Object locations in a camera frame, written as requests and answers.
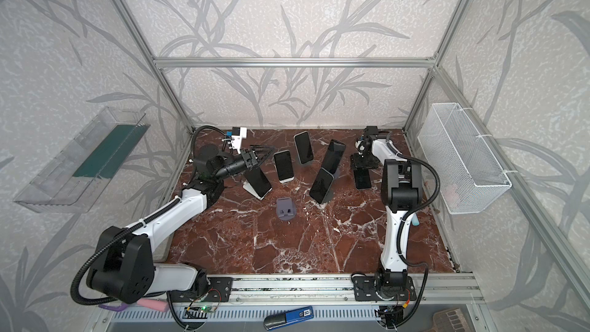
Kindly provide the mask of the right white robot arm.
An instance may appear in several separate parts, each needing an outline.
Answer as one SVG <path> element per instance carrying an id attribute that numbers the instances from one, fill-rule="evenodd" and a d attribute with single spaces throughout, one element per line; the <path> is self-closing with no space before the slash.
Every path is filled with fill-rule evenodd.
<path id="1" fill-rule="evenodd" d="M 383 301 L 375 310 L 377 323 L 397 330 L 415 315 L 426 288 L 430 268 L 425 261 L 407 258 L 410 227 L 417 212 L 430 206 L 440 193 L 440 178 L 427 162 L 405 155 L 393 144 L 392 133 L 368 126 L 350 156 L 355 183 L 370 169 L 383 169 L 380 197 L 387 215 L 385 244 L 374 275 L 350 276 L 356 301 Z"/>

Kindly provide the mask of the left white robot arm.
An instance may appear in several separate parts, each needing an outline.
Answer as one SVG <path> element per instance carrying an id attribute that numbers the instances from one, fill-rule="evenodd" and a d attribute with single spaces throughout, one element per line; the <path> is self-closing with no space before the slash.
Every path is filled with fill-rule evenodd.
<path id="1" fill-rule="evenodd" d="M 255 172 L 276 149 L 256 144 L 244 147 L 245 128 L 224 132 L 219 145 L 197 148 L 197 138 L 205 130 L 220 131 L 203 125 L 193 132 L 193 168 L 181 193 L 133 224 L 103 231 L 95 253 L 73 278 L 72 301 L 83 306 L 114 301 L 133 304 L 141 298 L 207 287 L 205 271 L 187 264 L 157 264 L 154 250 L 186 222 L 211 208 L 221 197 L 226 179 Z"/>

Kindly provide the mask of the grey small phone stand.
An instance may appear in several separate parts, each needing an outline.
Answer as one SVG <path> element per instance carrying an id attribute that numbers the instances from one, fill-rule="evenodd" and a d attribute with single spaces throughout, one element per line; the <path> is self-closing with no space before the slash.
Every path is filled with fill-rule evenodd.
<path id="1" fill-rule="evenodd" d="M 276 214 L 281 221 L 291 221 L 297 215 L 297 209 L 292 198 L 278 198 L 276 202 Z"/>

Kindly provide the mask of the pink-edged black phone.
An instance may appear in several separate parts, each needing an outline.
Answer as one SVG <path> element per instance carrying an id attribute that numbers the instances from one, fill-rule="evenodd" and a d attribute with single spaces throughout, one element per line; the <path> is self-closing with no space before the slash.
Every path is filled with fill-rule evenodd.
<path id="1" fill-rule="evenodd" d="M 355 169 L 353 171 L 355 187 L 357 190 L 366 190 L 372 188 L 372 180 L 370 178 L 370 171 L 367 169 Z"/>

